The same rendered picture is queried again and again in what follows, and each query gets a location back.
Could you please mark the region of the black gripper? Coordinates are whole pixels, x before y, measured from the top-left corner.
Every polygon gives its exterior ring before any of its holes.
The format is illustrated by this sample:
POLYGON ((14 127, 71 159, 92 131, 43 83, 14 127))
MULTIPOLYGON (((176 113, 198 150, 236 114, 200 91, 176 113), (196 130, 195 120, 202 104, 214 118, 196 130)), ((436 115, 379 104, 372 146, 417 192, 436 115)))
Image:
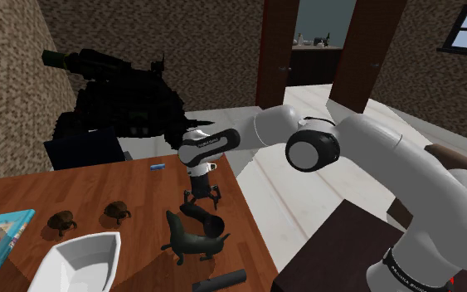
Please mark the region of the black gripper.
POLYGON ((213 200, 214 209, 217 209, 217 204, 221 199, 221 192, 217 185, 210 185, 207 174, 191 177, 192 192, 183 191, 184 203, 194 204, 197 199, 211 198, 213 200))

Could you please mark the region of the black tube-shaped cup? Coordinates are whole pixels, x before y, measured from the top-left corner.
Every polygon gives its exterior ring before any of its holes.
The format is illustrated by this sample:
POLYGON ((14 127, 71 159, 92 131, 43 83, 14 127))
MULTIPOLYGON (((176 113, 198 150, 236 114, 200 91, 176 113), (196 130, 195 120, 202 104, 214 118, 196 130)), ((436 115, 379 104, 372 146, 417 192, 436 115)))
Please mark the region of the black tube-shaped cup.
POLYGON ((185 202, 179 207, 179 209, 185 216, 201 222, 204 233, 208 237, 217 238, 225 229, 225 222, 221 217, 212 215, 198 205, 185 202))

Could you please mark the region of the black seal figure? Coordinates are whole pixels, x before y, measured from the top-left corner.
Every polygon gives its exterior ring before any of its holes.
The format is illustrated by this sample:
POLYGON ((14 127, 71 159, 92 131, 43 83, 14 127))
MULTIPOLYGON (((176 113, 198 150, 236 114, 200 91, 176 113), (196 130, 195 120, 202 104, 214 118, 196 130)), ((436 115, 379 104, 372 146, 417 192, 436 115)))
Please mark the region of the black seal figure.
POLYGON ((170 229, 170 242, 161 246, 161 250, 171 248, 174 254, 178 256, 177 265, 183 264, 186 254, 204 254, 200 261, 212 259, 215 254, 223 250, 224 241, 230 235, 230 233, 227 233, 222 237, 211 238, 187 233, 178 215, 166 211, 166 218, 170 229))

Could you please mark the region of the brown wooden table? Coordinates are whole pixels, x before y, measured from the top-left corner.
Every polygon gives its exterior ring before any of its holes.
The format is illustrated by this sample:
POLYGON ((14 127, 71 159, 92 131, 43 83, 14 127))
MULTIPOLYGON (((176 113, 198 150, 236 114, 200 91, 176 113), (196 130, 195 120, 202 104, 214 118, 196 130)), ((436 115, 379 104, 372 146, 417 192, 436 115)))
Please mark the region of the brown wooden table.
POLYGON ((27 292, 43 257, 57 243, 91 233, 117 231, 121 251, 110 292, 192 292, 192 284, 244 269, 244 283, 219 292, 270 292, 277 269, 255 220, 225 158, 210 175, 221 190, 214 209, 211 200, 202 208, 226 224, 224 249, 211 260, 187 255, 182 265, 169 249, 166 211, 178 212, 183 191, 189 187, 185 167, 174 155, 33 173, 0 178, 0 213, 34 209, 35 216, 0 269, 0 292, 27 292), (165 169, 151 171, 154 164, 165 169), (118 225, 104 209, 124 202, 131 217, 118 225), (48 219, 71 211, 77 228, 63 231, 47 226, 48 219))

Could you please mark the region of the brown turtle figure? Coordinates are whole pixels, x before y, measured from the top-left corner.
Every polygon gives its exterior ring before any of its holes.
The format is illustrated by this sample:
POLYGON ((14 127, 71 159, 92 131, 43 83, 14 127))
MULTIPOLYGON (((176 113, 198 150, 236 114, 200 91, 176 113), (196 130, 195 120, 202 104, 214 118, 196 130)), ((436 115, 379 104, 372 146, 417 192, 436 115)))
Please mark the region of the brown turtle figure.
POLYGON ((63 236, 63 231, 70 228, 77 228, 77 223, 74 221, 74 216, 71 211, 61 211, 51 216, 47 221, 47 226, 53 230, 58 230, 59 236, 63 236))
POLYGON ((121 224, 122 219, 132 216, 127 205, 122 201, 111 202, 104 209, 104 214, 108 217, 114 218, 118 225, 121 224))

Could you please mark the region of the dark grey cylinder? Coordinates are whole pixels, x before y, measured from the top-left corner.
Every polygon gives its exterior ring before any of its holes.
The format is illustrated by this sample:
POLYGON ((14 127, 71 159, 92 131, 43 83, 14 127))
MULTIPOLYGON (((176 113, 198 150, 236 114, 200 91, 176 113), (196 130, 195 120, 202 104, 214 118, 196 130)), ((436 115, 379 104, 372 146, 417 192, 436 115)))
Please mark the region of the dark grey cylinder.
POLYGON ((192 284, 192 292, 214 292, 246 281, 246 271, 236 270, 192 284))

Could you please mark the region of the large black machine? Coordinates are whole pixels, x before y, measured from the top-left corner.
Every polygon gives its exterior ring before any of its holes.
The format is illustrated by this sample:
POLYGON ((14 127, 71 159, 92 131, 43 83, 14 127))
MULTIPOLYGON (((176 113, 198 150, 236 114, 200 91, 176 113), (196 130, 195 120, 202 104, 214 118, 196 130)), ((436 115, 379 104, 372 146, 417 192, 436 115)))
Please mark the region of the large black machine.
POLYGON ((92 49, 70 54, 44 50, 41 59, 45 66, 87 81, 75 108, 57 119, 53 139, 112 127, 119 138, 163 136, 177 150, 188 129, 212 123, 186 117, 183 100, 163 80, 164 60, 153 61, 145 71, 92 49))

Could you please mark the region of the white boat-shaped bowl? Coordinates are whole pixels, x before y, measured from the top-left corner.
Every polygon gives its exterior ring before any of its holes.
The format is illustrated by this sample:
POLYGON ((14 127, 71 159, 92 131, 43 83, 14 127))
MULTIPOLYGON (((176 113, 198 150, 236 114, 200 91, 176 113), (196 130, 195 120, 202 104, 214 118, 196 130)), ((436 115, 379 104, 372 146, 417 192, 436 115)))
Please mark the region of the white boat-shaped bowl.
POLYGON ((47 252, 27 292, 109 292, 120 247, 117 231, 63 241, 47 252))

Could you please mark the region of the dark brown robot stand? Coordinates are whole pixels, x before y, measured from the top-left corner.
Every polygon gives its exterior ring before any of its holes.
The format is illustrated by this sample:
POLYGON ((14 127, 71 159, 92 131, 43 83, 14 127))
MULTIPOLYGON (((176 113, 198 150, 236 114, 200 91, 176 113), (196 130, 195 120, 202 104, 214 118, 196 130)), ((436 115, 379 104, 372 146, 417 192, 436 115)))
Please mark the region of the dark brown robot stand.
POLYGON ((418 220, 401 233, 344 200, 274 279, 270 292, 412 292, 384 264, 423 285, 467 292, 467 264, 444 258, 418 220))

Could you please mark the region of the brown open door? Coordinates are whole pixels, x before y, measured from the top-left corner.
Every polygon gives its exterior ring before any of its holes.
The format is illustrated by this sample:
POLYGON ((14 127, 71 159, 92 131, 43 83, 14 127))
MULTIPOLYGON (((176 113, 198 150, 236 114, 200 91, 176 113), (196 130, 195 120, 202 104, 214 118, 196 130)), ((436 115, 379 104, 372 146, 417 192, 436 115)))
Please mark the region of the brown open door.
POLYGON ((407 0, 357 0, 329 98, 362 113, 407 0))
POLYGON ((264 0, 255 104, 282 105, 290 73, 299 0, 264 0))

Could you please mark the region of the dark cabinet with items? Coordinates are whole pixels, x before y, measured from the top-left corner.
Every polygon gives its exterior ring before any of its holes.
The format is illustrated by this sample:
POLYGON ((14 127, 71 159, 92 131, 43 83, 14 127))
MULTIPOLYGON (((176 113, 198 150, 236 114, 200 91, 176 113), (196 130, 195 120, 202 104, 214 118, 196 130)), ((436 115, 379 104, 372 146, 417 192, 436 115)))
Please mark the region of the dark cabinet with items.
POLYGON ((326 38, 293 40, 287 86, 332 84, 343 49, 326 38))

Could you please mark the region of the brown sofa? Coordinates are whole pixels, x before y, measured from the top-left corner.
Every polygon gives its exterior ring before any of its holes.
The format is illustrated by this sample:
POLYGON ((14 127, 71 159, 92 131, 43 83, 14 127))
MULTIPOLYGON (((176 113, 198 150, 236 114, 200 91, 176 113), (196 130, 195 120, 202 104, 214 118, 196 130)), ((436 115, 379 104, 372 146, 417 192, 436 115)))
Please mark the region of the brown sofa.
POLYGON ((440 144, 426 145, 424 150, 437 158, 447 169, 467 170, 467 157, 461 153, 440 144))

